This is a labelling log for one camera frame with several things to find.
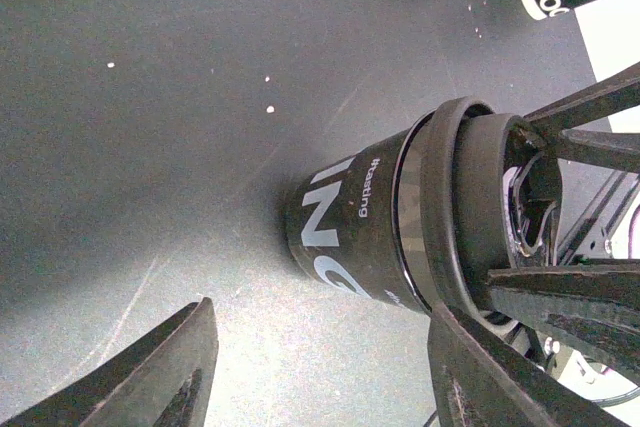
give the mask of cable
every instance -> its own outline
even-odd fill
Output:
[[[431,427],[437,418],[438,418],[438,411],[434,410],[433,414],[431,414],[431,417],[429,417],[429,419],[424,423],[424,427]]]
[[[633,400],[638,396],[640,396],[640,387],[636,387],[626,394],[609,397],[608,399],[592,400],[591,402],[604,409],[605,407],[613,407],[614,405],[624,404],[625,402],[629,402],[630,400]]]

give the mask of black cable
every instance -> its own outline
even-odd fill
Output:
[[[431,427],[437,418],[438,418],[438,411],[434,410],[433,414],[431,414],[431,417],[429,417],[429,419],[424,423],[424,427]]]
[[[631,389],[626,394],[609,397],[608,399],[592,400],[591,402],[604,409],[605,407],[613,407],[614,405],[624,404],[625,402],[629,402],[630,400],[633,400],[638,396],[640,396],[640,387]]]

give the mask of dark tabletop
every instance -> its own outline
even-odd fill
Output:
[[[207,425],[422,425],[428,318],[307,280],[283,196],[447,99],[524,114],[594,81],[573,14],[535,22],[518,0],[0,0],[0,15],[0,419],[209,296]],[[569,217],[603,176],[574,168]]]

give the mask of gray table surface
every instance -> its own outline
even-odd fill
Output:
[[[307,280],[283,196],[447,99],[526,113],[594,81],[573,14],[534,22],[518,0],[0,0],[0,15],[0,419],[209,296],[208,426],[422,425],[429,319]],[[586,195],[581,176],[566,188]]]

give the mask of white floor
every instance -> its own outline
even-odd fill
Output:
[[[640,0],[599,0],[576,9],[576,15],[597,80],[640,62]],[[640,132],[640,106],[609,117],[609,122],[613,132]],[[626,257],[627,232],[635,205],[613,236],[616,258]],[[560,378],[561,383],[591,399],[620,395],[633,387],[615,372],[589,380],[593,383],[588,383],[578,364],[571,361]],[[640,427],[640,398],[606,410],[630,426]]]

